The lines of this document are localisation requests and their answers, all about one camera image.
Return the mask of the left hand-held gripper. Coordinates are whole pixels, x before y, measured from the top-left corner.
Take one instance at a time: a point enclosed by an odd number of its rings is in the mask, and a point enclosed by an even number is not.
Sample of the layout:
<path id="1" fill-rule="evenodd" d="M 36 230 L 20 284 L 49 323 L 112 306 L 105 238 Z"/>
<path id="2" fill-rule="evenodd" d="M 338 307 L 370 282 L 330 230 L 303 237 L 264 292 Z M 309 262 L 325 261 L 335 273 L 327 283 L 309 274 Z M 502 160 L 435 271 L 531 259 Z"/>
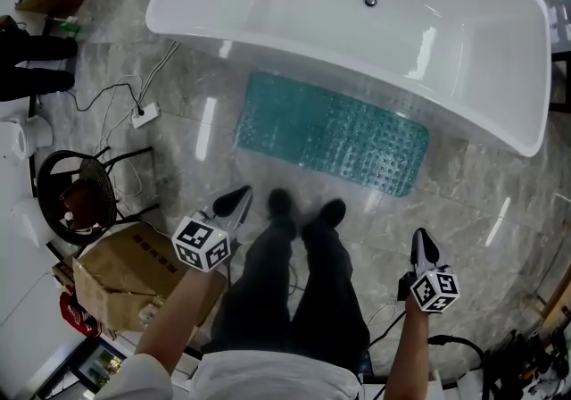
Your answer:
<path id="1" fill-rule="evenodd" d="M 245 221 L 252 199 L 252 187 L 242 186 L 214 200 L 213 213 L 222 217 L 226 231 L 202 211 L 185 216 L 171 237 L 177 258 L 202 272 L 218 268 L 231 255 L 228 233 L 236 232 Z"/>

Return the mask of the teal bubble bath mat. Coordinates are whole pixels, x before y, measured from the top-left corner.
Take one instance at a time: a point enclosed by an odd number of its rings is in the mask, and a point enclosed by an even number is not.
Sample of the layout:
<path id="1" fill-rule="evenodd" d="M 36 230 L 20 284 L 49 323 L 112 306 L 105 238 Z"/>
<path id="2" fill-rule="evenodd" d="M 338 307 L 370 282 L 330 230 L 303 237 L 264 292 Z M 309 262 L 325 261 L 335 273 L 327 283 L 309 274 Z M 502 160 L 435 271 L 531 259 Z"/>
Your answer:
<path id="1" fill-rule="evenodd" d="M 251 74 L 238 146 L 351 183 L 406 196 L 428 130 L 373 104 L 265 72 Z"/>

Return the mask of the person's left forearm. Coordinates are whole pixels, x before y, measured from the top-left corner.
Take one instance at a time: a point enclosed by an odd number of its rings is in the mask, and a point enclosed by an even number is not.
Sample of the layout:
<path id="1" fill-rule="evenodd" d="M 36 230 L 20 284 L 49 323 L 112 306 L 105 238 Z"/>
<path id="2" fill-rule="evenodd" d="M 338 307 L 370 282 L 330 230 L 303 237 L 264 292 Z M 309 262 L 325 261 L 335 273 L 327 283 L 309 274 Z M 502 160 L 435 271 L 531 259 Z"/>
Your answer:
<path id="1" fill-rule="evenodd" d="M 171 375 L 198 323 L 214 276 L 215 271 L 187 271 L 143 332 L 136 353 L 152 356 Z"/>

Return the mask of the person's left black shoe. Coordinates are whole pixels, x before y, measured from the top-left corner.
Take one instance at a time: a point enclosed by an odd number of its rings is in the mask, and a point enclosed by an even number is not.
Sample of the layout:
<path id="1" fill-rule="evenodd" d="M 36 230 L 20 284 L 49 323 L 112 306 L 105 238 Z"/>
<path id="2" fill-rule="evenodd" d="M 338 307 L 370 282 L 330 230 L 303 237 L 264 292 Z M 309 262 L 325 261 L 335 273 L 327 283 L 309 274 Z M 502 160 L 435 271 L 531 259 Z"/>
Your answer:
<path id="1" fill-rule="evenodd" d="M 293 200 L 289 192 L 283 188 L 275 188 L 268 198 L 269 221 L 272 225 L 279 225 L 294 229 L 292 218 Z"/>

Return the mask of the person's black shoe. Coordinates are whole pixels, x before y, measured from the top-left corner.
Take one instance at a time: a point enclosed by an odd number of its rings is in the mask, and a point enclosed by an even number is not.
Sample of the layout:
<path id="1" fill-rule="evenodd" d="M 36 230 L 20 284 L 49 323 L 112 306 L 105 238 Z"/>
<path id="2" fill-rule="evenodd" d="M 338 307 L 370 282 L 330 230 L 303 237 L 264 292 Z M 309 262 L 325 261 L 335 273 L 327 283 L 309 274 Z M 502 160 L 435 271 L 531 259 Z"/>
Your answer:
<path id="1" fill-rule="evenodd" d="M 345 214 L 346 204 L 344 200 L 336 198 L 324 204 L 307 226 L 320 225 L 326 229 L 336 229 L 343 222 Z"/>
<path id="2" fill-rule="evenodd" d="M 283 188 L 275 188 L 268 198 L 269 221 L 272 225 L 279 225 L 294 229 L 292 218 L 293 200 L 289 192 Z"/>

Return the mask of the person's right black shoe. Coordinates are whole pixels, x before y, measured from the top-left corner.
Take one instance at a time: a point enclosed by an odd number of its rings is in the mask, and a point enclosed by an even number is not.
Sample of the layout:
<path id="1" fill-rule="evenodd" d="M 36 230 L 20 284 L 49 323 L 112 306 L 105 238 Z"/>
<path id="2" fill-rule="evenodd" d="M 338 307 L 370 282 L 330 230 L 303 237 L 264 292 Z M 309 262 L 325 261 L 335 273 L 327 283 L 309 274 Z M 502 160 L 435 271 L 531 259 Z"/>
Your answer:
<path id="1" fill-rule="evenodd" d="M 324 204 L 307 226 L 320 225 L 326 229 L 336 229 L 343 222 L 345 214 L 346 204 L 344 200 L 336 198 Z"/>

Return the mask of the large crumpled cardboard box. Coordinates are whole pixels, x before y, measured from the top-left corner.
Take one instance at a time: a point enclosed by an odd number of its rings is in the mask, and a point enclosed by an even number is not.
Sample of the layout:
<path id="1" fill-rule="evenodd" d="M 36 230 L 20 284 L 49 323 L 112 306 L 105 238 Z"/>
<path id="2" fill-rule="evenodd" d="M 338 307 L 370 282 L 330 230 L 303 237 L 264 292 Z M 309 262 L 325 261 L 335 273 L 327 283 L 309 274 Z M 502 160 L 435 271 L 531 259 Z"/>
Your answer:
<path id="1" fill-rule="evenodd" d="M 113 233 L 73 261 L 79 304 L 110 331 L 141 332 L 187 271 L 215 269 L 230 254 L 219 233 L 206 247 L 199 254 L 144 223 Z"/>

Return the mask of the white power strip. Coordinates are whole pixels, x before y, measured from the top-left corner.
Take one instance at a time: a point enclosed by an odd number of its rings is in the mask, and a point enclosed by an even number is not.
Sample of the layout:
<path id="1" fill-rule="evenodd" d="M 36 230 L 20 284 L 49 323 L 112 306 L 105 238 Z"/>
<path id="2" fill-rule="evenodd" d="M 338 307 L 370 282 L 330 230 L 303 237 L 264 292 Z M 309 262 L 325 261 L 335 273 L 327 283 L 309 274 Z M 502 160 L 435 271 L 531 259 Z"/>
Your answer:
<path id="1" fill-rule="evenodd" d="M 137 107 L 131 115 L 131 123 L 134 129 L 140 129 L 144 125 L 158 119 L 161 115 L 160 106 L 152 102 L 142 108 Z"/>

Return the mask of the light wooden bench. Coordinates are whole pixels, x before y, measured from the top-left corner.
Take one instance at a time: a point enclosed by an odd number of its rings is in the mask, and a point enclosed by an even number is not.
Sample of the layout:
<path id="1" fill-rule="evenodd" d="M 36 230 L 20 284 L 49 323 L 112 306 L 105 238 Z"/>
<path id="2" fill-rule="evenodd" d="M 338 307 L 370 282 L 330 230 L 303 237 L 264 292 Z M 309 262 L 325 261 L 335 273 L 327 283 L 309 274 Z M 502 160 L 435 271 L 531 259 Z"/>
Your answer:
<path id="1" fill-rule="evenodd" d="M 540 315 L 544 328 L 557 327 L 571 315 L 571 264 Z"/>

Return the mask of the brown bag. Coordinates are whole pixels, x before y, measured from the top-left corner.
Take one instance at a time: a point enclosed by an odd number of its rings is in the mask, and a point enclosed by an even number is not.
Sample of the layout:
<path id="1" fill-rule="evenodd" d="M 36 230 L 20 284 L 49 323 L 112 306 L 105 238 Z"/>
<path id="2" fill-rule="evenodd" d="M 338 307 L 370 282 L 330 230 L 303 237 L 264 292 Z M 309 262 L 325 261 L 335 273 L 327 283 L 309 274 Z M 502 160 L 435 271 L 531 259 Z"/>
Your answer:
<path id="1" fill-rule="evenodd" d="M 85 179 L 77 179 L 60 195 L 65 207 L 64 220 L 72 231 L 88 231 L 103 226 L 104 204 L 95 186 Z"/>

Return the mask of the person's white shirt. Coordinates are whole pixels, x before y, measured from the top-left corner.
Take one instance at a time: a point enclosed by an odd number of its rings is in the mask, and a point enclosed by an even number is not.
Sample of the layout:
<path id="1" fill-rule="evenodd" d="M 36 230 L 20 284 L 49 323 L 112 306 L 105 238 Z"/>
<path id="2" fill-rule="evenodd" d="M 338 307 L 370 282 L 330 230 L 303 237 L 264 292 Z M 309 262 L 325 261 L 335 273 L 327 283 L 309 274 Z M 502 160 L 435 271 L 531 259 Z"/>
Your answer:
<path id="1" fill-rule="evenodd" d="M 233 350 L 206 354 L 188 400 L 355 400 L 352 372 L 298 354 Z M 174 400 L 171 375 L 149 354 L 129 357 L 94 400 Z"/>

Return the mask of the dark wicker chair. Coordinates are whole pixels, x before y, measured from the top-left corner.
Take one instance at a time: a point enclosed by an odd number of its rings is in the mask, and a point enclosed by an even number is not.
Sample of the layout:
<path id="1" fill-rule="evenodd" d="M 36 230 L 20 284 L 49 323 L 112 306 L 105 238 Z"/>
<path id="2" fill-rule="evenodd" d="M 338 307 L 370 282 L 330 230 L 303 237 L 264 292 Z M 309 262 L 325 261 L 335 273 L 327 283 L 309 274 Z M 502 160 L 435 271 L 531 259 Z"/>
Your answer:
<path id="1" fill-rule="evenodd" d="M 114 226 L 139 222 L 142 215 L 159 208 L 158 204 L 154 204 L 141 212 L 129 216 L 123 215 L 118 209 L 119 198 L 110 178 L 116 163 L 152 151 L 153 149 L 148 146 L 121 154 L 108 161 L 100 160 L 102 153 L 89 155 L 62 150 L 50 154 L 37 173 L 37 199 L 41 212 L 53 232 L 63 241 L 83 248 L 94 243 Z M 77 179 L 85 179 L 92 183 L 104 204 L 103 226 L 99 229 L 72 231 L 68 229 L 63 218 L 66 209 L 60 201 L 60 195 Z"/>

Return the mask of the red cap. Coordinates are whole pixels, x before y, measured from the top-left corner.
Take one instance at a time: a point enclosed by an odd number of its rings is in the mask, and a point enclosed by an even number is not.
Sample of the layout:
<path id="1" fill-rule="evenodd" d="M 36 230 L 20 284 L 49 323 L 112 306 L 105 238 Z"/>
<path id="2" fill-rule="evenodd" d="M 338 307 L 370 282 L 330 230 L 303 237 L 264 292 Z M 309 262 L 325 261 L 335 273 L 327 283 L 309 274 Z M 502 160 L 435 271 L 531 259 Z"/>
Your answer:
<path id="1" fill-rule="evenodd" d="M 79 304 L 75 294 L 62 292 L 59 306 L 62 318 L 77 332 L 87 338 L 97 338 L 101 334 L 100 322 Z"/>

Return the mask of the glass display case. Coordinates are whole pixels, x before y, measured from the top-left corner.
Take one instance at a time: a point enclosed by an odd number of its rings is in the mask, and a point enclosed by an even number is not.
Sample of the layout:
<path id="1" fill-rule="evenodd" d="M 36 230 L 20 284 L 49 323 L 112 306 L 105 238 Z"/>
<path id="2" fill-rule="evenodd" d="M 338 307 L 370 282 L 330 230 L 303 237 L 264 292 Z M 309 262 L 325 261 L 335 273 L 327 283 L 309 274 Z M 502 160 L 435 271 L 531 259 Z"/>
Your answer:
<path id="1" fill-rule="evenodd" d="M 119 371 L 126 356 L 101 338 L 86 338 L 72 353 L 68 370 L 92 393 L 98 393 Z"/>

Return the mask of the black vanity with white basin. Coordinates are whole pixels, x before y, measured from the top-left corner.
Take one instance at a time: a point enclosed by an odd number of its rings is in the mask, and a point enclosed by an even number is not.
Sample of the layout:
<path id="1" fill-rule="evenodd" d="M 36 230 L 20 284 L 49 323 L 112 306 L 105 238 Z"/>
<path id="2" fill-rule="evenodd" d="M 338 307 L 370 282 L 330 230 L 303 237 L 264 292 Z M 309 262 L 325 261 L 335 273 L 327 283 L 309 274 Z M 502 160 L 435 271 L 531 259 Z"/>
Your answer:
<path id="1" fill-rule="evenodd" d="M 571 114 L 571 50 L 551 55 L 551 69 L 556 83 L 556 101 L 550 101 L 549 110 Z"/>

